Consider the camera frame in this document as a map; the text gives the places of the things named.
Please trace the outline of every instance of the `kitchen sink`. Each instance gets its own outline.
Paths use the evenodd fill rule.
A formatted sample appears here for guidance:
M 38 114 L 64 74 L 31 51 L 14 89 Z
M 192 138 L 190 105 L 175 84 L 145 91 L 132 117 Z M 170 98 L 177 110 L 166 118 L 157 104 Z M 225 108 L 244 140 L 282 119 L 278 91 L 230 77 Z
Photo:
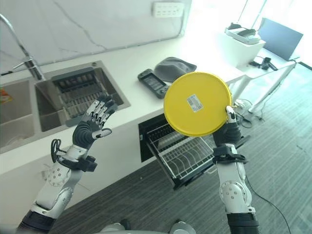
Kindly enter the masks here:
M 13 100 L 0 107 L 0 146 L 20 146 L 35 134 L 30 104 L 29 81 L 24 80 L 4 87 Z
M 44 75 L 45 81 L 30 77 L 4 86 L 13 100 L 0 106 L 0 153 L 77 125 L 102 93 L 118 110 L 130 106 L 101 61 Z

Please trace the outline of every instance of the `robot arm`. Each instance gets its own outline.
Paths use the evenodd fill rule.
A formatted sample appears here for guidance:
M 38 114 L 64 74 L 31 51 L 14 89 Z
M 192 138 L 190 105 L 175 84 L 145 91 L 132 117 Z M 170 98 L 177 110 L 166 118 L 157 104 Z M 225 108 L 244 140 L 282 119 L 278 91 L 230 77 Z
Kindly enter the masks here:
M 228 123 L 214 133 L 217 145 L 214 163 L 220 179 L 219 195 L 225 205 L 232 234 L 259 234 L 259 223 L 251 206 L 252 195 L 245 184 L 244 164 L 247 160 L 235 148 L 241 137 L 240 129 L 232 107 L 227 106 L 226 111 Z
M 41 234 L 51 230 L 70 201 L 82 172 L 95 170 L 95 158 L 87 155 L 88 150 L 96 139 L 112 132 L 102 127 L 116 109 L 117 105 L 110 96 L 100 96 L 82 116 L 73 133 L 73 145 L 66 154 L 60 156 L 51 152 L 54 164 L 30 211 L 20 223 L 18 234 Z

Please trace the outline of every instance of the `gray cap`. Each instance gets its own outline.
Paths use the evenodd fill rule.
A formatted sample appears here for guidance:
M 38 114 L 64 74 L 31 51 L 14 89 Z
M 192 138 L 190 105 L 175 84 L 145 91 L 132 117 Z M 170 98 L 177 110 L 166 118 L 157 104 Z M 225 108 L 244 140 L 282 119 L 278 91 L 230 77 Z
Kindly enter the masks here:
M 154 69 L 154 74 L 162 81 L 174 82 L 180 76 L 195 71 L 196 65 L 175 57 L 167 57 Z

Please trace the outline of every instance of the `white countertop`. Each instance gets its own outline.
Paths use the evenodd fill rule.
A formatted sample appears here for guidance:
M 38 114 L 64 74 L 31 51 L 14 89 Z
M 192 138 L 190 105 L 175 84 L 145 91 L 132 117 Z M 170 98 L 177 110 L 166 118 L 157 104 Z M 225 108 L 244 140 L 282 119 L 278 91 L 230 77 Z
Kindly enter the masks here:
M 155 42 L 107 53 L 81 57 L 41 67 L 50 72 L 83 63 L 101 60 L 108 72 L 127 97 L 130 107 L 117 111 L 106 122 L 106 127 L 114 128 L 130 123 L 138 124 L 163 113 L 163 100 L 137 80 L 137 75 L 147 68 L 154 67 L 166 57 L 177 57 L 197 65 L 197 71 L 213 73 L 227 83 L 244 76 L 238 69 L 218 59 L 219 48 L 211 40 L 211 35 L 185 35 L 182 38 Z M 1 84 L 29 77 L 27 70 L 1 77 Z M 74 127 L 47 136 L 0 155 L 0 175 L 33 160 L 50 154 L 50 144 L 54 138 L 62 140 L 62 148 L 72 144 Z

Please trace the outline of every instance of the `yellow plate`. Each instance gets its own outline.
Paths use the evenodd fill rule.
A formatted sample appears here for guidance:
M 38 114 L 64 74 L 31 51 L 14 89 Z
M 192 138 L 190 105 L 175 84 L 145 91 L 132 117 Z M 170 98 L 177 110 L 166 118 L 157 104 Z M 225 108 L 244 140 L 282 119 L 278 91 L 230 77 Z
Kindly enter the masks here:
M 164 113 L 176 131 L 201 137 L 222 127 L 227 120 L 225 108 L 231 103 L 230 90 L 223 80 L 212 74 L 191 72 L 168 89 Z

